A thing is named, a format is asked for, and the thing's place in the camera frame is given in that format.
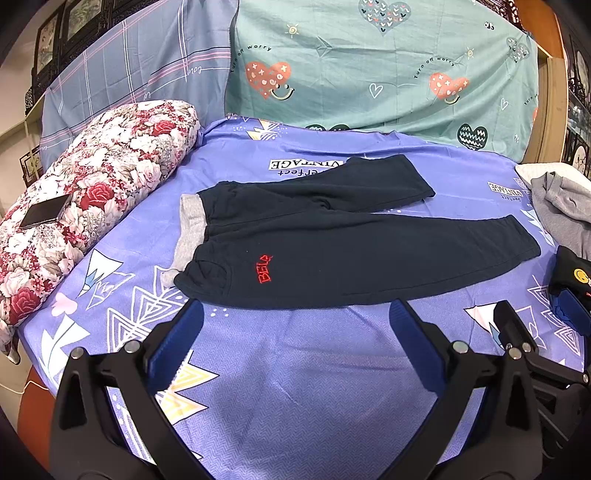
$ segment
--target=metal screw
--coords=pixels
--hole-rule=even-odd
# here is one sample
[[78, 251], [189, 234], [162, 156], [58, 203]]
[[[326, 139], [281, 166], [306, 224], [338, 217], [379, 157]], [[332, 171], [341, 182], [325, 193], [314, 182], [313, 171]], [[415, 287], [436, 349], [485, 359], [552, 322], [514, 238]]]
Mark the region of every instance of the metal screw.
[[127, 353], [135, 353], [139, 350], [142, 344], [138, 340], [130, 340], [123, 346], [123, 350]]
[[457, 341], [453, 342], [452, 348], [457, 353], [468, 353], [468, 350], [470, 349], [468, 344], [466, 342], [462, 342], [461, 340], [457, 340]]
[[70, 352], [70, 356], [74, 360], [78, 360], [82, 355], [84, 355], [84, 349], [81, 346], [77, 346]]
[[509, 348], [509, 356], [513, 360], [519, 360], [521, 358], [521, 350], [515, 347]]

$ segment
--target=framed picture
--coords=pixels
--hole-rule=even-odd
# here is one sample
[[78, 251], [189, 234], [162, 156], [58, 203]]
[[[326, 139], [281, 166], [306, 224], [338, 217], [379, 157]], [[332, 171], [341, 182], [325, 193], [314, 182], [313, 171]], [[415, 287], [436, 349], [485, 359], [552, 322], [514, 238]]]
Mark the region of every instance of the framed picture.
[[67, 0], [61, 24], [61, 69], [109, 29], [113, 0]]
[[30, 187], [43, 175], [43, 166], [41, 165], [41, 158], [39, 157], [39, 147], [35, 147], [32, 151], [33, 156], [29, 153], [23, 155], [20, 159], [22, 179], [27, 187]]
[[60, 26], [63, 12], [64, 4], [61, 4], [37, 31], [31, 70], [33, 103], [41, 98], [49, 84], [60, 73]]

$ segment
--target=black clothing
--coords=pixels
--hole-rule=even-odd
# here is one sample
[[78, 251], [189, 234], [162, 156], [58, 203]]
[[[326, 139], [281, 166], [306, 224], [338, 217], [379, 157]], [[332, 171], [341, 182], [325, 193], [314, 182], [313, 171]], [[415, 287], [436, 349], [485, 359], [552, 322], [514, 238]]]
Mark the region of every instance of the black clothing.
[[377, 304], [457, 290], [540, 255], [511, 215], [370, 213], [434, 195], [403, 155], [279, 182], [221, 182], [199, 193], [204, 243], [174, 283], [189, 297], [252, 309]]

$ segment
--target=white heart outline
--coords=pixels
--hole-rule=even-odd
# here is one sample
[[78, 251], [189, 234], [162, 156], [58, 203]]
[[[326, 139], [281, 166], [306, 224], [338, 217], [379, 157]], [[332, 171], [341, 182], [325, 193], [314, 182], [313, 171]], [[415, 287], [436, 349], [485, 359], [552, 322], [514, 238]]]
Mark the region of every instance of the white heart outline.
[[383, 85], [377, 85], [375, 83], [371, 83], [369, 85], [369, 93], [371, 94], [372, 97], [374, 97], [374, 99], [376, 99], [378, 97], [378, 95], [380, 93], [382, 93], [383, 89], [384, 89]]

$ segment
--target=gray clothing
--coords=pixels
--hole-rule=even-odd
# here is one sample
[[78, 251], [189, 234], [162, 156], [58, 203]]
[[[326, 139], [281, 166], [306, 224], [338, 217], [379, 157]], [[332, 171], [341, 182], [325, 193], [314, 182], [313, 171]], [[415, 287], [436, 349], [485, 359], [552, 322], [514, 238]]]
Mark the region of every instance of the gray clothing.
[[185, 269], [193, 259], [195, 249], [203, 243], [207, 223], [199, 195], [181, 195], [180, 217], [181, 236], [174, 249], [173, 264], [161, 277], [165, 288], [174, 285], [174, 277]]
[[579, 257], [591, 260], [591, 192], [556, 173], [531, 180], [534, 209], [544, 229]]

